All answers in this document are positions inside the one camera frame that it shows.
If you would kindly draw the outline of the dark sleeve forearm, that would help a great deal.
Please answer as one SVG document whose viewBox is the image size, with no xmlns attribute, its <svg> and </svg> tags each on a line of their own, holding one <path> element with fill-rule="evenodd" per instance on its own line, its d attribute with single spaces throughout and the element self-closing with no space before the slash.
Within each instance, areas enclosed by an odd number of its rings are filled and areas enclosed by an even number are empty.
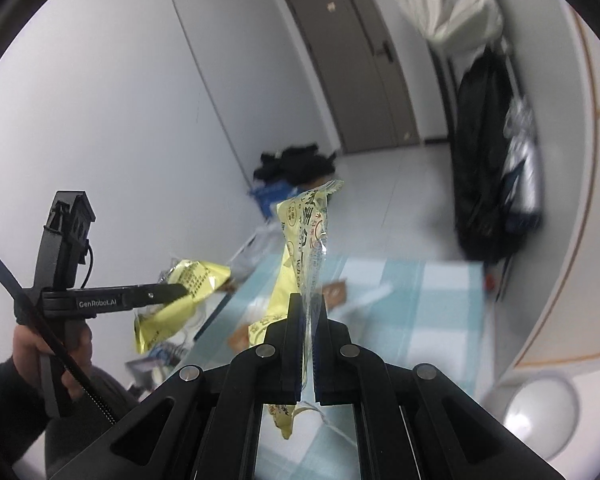
<svg viewBox="0 0 600 480">
<path fill-rule="evenodd" d="M 14 360 L 0 364 L 0 479 L 15 479 L 12 470 L 45 431 L 50 416 L 38 390 L 17 372 Z"/>
</svg>

